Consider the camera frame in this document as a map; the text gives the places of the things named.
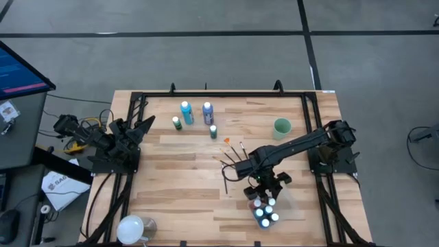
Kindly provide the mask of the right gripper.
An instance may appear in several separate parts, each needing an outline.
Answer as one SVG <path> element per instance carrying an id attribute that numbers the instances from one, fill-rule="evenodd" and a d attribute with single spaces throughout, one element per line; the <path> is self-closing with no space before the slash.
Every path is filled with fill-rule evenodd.
<path id="1" fill-rule="evenodd" d="M 289 184 L 292 181 L 292 177 L 285 172 L 277 174 L 277 178 L 272 169 L 266 169 L 259 171 L 252 175 L 258 185 L 253 187 L 246 187 L 244 189 L 244 195 L 249 200 L 260 198 L 277 198 L 280 193 L 280 184 Z"/>

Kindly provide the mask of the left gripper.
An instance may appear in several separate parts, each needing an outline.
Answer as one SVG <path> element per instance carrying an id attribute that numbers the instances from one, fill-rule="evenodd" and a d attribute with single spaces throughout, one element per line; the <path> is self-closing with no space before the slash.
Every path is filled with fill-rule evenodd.
<path id="1" fill-rule="evenodd" d="M 122 118 L 112 121 L 109 124 L 112 134 L 104 135 L 105 140 L 108 141 L 104 154 L 112 158 L 131 155 L 137 150 L 138 144 L 142 142 L 143 136 L 149 132 L 155 119 L 156 116 L 152 115 L 134 129 L 128 130 L 126 130 L 126 122 Z"/>

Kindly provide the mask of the black paintbrush brown tip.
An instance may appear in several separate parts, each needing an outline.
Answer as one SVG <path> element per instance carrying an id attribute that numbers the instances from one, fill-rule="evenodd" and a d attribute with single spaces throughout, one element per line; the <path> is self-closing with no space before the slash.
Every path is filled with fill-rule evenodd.
<path id="1" fill-rule="evenodd" d="M 227 158 L 229 158 L 231 161 L 232 161 L 232 163 L 236 163 L 232 158 L 231 158 L 231 156 L 229 156 L 223 149 L 221 149 L 220 148 L 220 151 L 227 157 Z"/>

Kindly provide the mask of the light green plastic cup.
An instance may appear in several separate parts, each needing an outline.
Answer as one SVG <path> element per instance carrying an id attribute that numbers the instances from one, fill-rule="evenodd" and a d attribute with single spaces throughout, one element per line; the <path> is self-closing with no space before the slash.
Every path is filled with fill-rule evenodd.
<path id="1" fill-rule="evenodd" d="M 292 124 L 286 118 L 278 118 L 274 122 L 273 139 L 281 140 L 285 138 L 292 131 Z"/>

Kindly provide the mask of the large teal paint bottle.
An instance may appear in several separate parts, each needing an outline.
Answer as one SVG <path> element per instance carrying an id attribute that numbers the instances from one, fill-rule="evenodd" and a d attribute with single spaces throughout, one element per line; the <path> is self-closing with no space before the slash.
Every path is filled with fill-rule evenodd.
<path id="1" fill-rule="evenodd" d="M 187 101 L 183 101 L 180 105 L 180 109 L 182 112 L 182 116 L 187 125 L 191 125 L 194 123 L 193 111 L 191 104 Z"/>

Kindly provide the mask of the large purple paint bottle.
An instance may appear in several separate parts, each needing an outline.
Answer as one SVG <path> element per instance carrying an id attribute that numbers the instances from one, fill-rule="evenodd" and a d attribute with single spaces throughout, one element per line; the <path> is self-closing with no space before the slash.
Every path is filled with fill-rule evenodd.
<path id="1" fill-rule="evenodd" d="M 213 125 L 213 105 L 210 102 L 205 102 L 202 106 L 203 120 L 208 126 Z"/>

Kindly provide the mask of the black metal beam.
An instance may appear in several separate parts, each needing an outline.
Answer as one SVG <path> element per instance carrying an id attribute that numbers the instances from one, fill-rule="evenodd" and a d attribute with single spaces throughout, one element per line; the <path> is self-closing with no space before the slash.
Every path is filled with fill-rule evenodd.
<path id="1" fill-rule="evenodd" d="M 34 148 L 32 163 L 35 165 L 44 165 L 47 169 L 53 172 L 57 172 L 88 185 L 91 185 L 93 182 L 93 177 L 89 170 L 70 163 L 67 160 L 38 147 Z"/>

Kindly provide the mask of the white paper bag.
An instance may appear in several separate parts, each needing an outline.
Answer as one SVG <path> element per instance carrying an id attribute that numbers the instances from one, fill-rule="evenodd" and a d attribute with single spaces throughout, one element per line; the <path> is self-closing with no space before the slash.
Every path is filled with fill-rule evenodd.
<path id="1" fill-rule="evenodd" d="M 56 211 L 63 210 L 90 187 L 86 183 L 56 172 L 49 172 L 45 175 L 41 185 L 41 189 Z"/>

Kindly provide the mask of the clear glass jar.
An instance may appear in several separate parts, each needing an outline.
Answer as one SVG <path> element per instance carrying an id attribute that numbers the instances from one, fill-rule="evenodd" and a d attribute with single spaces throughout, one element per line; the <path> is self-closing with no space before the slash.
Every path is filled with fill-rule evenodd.
<path id="1" fill-rule="evenodd" d="M 150 217 L 142 217 L 141 226 L 142 232 L 140 240 L 144 242 L 151 241 L 155 237 L 157 231 L 156 222 Z"/>

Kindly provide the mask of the white label card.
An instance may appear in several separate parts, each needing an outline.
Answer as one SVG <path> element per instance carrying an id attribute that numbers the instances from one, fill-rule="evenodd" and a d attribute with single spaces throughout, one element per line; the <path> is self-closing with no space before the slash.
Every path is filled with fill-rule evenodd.
<path id="1" fill-rule="evenodd" d="M 4 122 L 9 123 L 19 117 L 20 114 L 12 101 L 8 100 L 0 104 L 0 115 L 3 117 Z"/>

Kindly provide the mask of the computer monitor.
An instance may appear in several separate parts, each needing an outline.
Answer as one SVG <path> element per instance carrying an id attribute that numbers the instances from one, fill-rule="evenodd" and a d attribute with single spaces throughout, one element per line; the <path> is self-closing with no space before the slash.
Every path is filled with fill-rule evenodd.
<path id="1" fill-rule="evenodd" d="M 56 90 L 56 85 L 0 41 L 0 100 Z"/>

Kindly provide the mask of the dark grey desk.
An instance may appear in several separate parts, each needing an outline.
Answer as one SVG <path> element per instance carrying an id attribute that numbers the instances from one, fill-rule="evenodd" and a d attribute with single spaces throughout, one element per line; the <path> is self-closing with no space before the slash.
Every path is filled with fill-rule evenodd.
<path id="1" fill-rule="evenodd" d="M 15 239 L 9 244 L 0 244 L 0 247 L 30 246 L 44 172 L 43 165 L 20 167 L 8 171 L 10 191 L 5 209 L 16 209 L 20 213 L 20 218 Z"/>

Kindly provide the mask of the black computer mouse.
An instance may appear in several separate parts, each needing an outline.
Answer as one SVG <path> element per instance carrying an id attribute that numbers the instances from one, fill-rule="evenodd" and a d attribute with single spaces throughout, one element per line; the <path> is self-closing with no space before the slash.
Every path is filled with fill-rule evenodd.
<path id="1" fill-rule="evenodd" d="M 0 215 L 0 244 L 10 244 L 19 229 L 20 212 L 10 209 Z"/>

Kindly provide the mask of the grey stand leg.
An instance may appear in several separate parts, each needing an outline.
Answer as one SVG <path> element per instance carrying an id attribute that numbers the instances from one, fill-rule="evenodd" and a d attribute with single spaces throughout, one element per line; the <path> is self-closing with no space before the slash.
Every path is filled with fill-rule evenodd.
<path id="1" fill-rule="evenodd" d="M 439 142 L 439 123 L 432 127 L 426 127 L 424 130 L 409 136 L 411 143 L 418 143 L 423 139 L 433 139 Z"/>

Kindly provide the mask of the black aluminium table frame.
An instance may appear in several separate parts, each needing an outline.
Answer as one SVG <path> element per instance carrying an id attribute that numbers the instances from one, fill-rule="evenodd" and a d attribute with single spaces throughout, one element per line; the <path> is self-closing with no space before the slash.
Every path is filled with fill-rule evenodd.
<path id="1" fill-rule="evenodd" d="M 194 123 L 187 125 L 180 105 L 191 104 Z M 212 139 L 204 123 L 202 106 L 213 105 Z M 244 195 L 246 187 L 256 187 L 254 178 L 237 178 L 237 163 L 231 144 L 245 160 L 264 145 L 280 145 L 342 120 L 333 93 L 322 91 L 286 91 L 277 82 L 271 91 L 195 90 L 116 91 L 112 100 L 112 118 L 134 123 L 138 117 L 156 116 L 150 131 L 140 144 L 137 172 L 132 175 L 97 175 L 91 185 L 80 241 L 96 241 L 101 246 L 117 242 L 118 223 L 127 215 L 150 217 L 157 225 L 151 246 L 177 247 L 375 247 L 362 203 L 359 184 L 351 165 L 319 163 L 313 148 L 287 157 L 273 167 L 277 175 L 292 177 L 275 199 L 273 212 L 277 222 L 264 212 L 268 199 L 254 208 Z M 178 117 L 182 130 L 174 127 Z M 292 131 L 283 139 L 273 139 L 274 122 L 286 118 Z M 228 195 L 224 190 L 224 167 Z M 262 209 L 263 217 L 254 211 Z M 270 226 L 261 228 L 268 219 Z"/>

